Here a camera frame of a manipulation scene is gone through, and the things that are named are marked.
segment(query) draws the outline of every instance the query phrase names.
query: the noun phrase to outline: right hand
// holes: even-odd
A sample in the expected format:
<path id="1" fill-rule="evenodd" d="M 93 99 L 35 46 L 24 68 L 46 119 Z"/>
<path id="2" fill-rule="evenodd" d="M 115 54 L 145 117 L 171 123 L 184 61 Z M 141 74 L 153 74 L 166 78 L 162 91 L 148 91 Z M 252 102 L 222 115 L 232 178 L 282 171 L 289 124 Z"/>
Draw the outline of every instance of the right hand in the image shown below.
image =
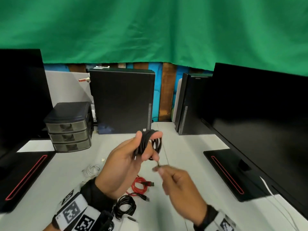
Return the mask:
<path id="1" fill-rule="evenodd" d="M 205 218 L 207 204 L 187 171 L 169 165 L 154 167 L 163 179 L 163 189 L 175 210 L 185 219 L 199 226 Z"/>

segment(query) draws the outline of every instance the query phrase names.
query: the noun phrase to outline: gray partition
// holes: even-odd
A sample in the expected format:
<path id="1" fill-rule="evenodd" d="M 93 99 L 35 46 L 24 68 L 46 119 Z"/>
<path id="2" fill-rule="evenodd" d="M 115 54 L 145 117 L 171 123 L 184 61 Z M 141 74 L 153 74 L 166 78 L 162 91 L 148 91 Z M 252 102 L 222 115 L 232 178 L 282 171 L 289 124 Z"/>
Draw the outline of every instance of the gray partition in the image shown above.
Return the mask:
<path id="1" fill-rule="evenodd" d="M 53 106 L 59 102 L 93 101 L 89 83 L 78 81 L 89 77 L 88 73 L 49 70 L 45 73 Z"/>

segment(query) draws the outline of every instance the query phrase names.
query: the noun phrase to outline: cable plug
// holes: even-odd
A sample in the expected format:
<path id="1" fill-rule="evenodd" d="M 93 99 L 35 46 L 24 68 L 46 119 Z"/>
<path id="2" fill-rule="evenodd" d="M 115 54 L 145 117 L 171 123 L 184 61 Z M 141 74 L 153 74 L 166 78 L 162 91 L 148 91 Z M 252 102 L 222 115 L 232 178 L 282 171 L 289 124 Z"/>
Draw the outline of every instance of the cable plug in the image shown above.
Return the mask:
<path id="1" fill-rule="evenodd" d="M 143 181 L 141 182 L 141 184 L 145 186 L 154 186 L 154 182 L 151 182 L 151 181 Z"/>
<path id="2" fill-rule="evenodd" d="M 147 197 L 147 196 L 145 196 L 145 195 L 142 195 L 142 194 L 138 194 L 138 196 L 139 196 L 140 198 L 142 198 L 144 201 L 150 202 L 150 198 L 149 198 L 149 197 Z"/>

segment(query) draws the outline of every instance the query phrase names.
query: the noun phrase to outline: white cable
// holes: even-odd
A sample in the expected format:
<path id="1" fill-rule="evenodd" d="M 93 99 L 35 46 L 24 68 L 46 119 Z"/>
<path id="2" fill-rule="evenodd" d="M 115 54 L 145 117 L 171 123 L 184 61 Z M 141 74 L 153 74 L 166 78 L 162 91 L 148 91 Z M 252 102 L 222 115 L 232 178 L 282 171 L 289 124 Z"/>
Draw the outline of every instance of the white cable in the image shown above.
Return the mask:
<path id="1" fill-rule="evenodd" d="M 291 222 L 290 222 L 289 219 L 286 217 L 286 215 L 285 215 L 285 214 L 284 214 L 284 213 L 283 213 L 283 212 L 282 212 L 271 200 L 269 200 L 267 197 L 265 197 L 265 198 L 266 198 L 272 205 L 274 205 L 274 206 L 280 211 L 280 213 L 286 218 L 286 220 L 290 223 L 290 225 L 291 225 L 296 231 L 299 231 L 299 229 L 298 229 L 298 227 L 297 227 L 297 225 L 296 225 L 296 223 L 295 223 L 293 217 L 292 217 L 291 214 L 289 213 L 289 211 L 285 208 L 285 206 L 283 206 L 283 205 L 281 204 L 281 202 L 279 202 L 278 199 L 275 198 L 274 194 L 271 192 L 271 190 L 269 189 L 269 187 L 268 187 L 267 183 L 264 181 L 264 179 L 261 178 L 261 180 L 263 181 L 265 187 L 267 188 L 267 190 L 269 191 L 269 193 L 271 194 L 271 196 L 272 196 L 272 197 L 280 204 L 280 206 L 282 206 L 282 207 L 286 210 L 286 212 L 289 214 L 289 216 L 291 217 L 291 220 L 292 220 L 293 224 L 291 224 Z"/>
<path id="2" fill-rule="evenodd" d="M 88 178 L 88 177 L 93 177 L 93 176 L 97 176 L 100 172 L 100 166 L 98 164 L 96 165 L 89 165 L 88 167 L 86 167 L 82 173 L 83 175 Z"/>

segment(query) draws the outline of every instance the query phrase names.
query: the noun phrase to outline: coiled black cable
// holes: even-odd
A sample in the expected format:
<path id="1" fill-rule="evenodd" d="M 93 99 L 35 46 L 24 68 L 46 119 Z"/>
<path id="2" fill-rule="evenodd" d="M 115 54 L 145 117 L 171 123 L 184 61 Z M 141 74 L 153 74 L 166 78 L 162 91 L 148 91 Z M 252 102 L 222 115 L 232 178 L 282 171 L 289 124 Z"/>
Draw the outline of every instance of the coiled black cable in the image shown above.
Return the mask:
<path id="1" fill-rule="evenodd" d="M 147 130 L 145 132 L 142 132 L 141 142 L 139 147 L 134 151 L 133 158 L 135 158 L 138 154 L 142 155 L 147 148 L 148 142 L 151 138 L 151 136 L 157 131 L 155 130 Z M 155 144 L 155 151 L 159 154 L 161 149 L 161 138 L 151 140 L 152 147 L 154 148 Z"/>
<path id="2" fill-rule="evenodd" d="M 148 201 L 148 202 L 150 201 L 149 198 L 146 197 L 145 195 L 139 194 L 136 192 L 130 193 L 128 195 L 123 195 L 121 198 L 119 198 L 118 202 L 113 207 L 113 211 L 112 211 L 114 217 L 117 218 L 118 220 L 121 219 L 124 214 L 128 214 L 130 216 L 134 214 L 137 206 L 136 206 L 136 203 L 133 197 L 131 196 L 132 194 L 138 195 L 140 198 L 142 198 L 145 201 Z M 129 209 L 127 209 L 126 211 L 122 211 L 120 209 L 120 207 L 124 204 L 130 205 Z"/>

